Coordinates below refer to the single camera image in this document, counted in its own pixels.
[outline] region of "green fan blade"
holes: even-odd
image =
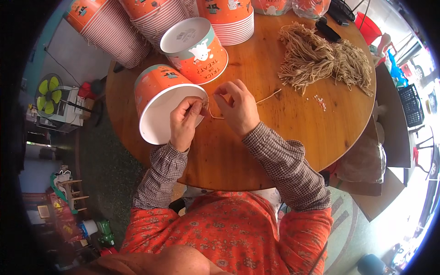
[[[46,98],[44,96],[39,96],[37,98],[37,108],[39,111],[41,111],[44,108],[44,105],[46,104]]]
[[[54,104],[52,103],[52,100],[46,102],[46,109],[44,109],[44,112],[46,114],[53,114]]]
[[[53,91],[52,99],[54,100],[55,104],[58,104],[59,100],[61,99],[61,91],[60,90]]]
[[[45,95],[48,92],[48,81],[47,80],[43,80],[43,82],[38,87],[38,91],[43,95]]]
[[[49,91],[53,91],[56,87],[58,87],[59,82],[56,77],[51,78],[51,82],[49,83]]]

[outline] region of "red bucket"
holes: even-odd
[[[373,43],[374,40],[376,40],[376,38],[382,35],[379,27],[368,16],[365,16],[365,14],[358,11],[355,19],[355,25],[359,29],[361,24],[362,28],[359,31],[365,39],[367,45],[370,45],[371,43]]]

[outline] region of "bundle of twine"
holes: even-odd
[[[358,85],[365,94],[373,96],[369,89],[371,67],[362,49],[346,39],[330,44],[315,31],[296,22],[281,28],[278,39],[287,48],[278,72],[283,85],[291,84],[304,95],[309,84],[333,76],[344,81],[350,90],[351,85]]]

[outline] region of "person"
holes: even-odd
[[[221,84],[213,96],[276,191],[205,191],[186,201],[185,215],[169,209],[172,188],[187,164],[196,119],[206,112],[200,98],[186,97],[170,114],[170,142],[150,153],[151,168],[134,195],[119,254],[97,259],[81,274],[323,273],[333,222],[330,192],[305,160],[303,145],[284,140],[260,121],[255,99],[240,80]],[[279,231],[277,196],[292,209],[281,219]]]

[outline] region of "paper cup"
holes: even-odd
[[[205,18],[183,20],[162,37],[161,50],[191,82],[206,84],[226,69],[228,57]]]
[[[80,33],[107,1],[109,0],[73,0],[63,17]]]
[[[228,24],[245,19],[253,13],[250,1],[241,3],[234,0],[197,0],[200,17],[212,24]]]
[[[170,0],[119,0],[131,20],[137,20],[152,11],[159,9],[165,2]]]
[[[255,9],[255,12],[262,15],[283,15],[290,8],[287,7],[288,4],[290,2],[287,0],[278,0],[278,2],[272,0],[252,0],[252,7]]]
[[[171,137],[169,115],[186,96],[208,99],[205,90],[168,65],[148,67],[135,81],[139,132],[151,144],[166,144]],[[196,126],[202,121],[199,115]]]

